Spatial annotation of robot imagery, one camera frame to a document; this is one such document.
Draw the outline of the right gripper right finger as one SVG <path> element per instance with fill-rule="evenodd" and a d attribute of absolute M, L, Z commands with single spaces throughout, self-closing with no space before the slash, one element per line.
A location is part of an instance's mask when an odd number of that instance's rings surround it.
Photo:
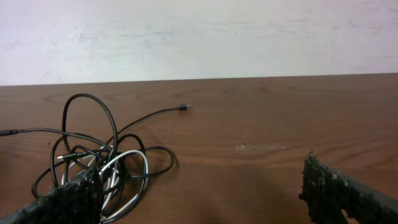
<path fill-rule="evenodd" d="M 310 151 L 304 160 L 299 199 L 314 223 L 397 224 L 397 200 L 322 164 Z"/>

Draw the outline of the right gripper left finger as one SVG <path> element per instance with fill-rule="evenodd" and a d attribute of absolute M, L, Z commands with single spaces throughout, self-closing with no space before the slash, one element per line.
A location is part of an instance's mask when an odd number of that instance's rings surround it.
<path fill-rule="evenodd" d="M 48 195 L 1 218 L 1 224 L 97 224 L 104 203 L 98 170 L 88 169 Z"/>

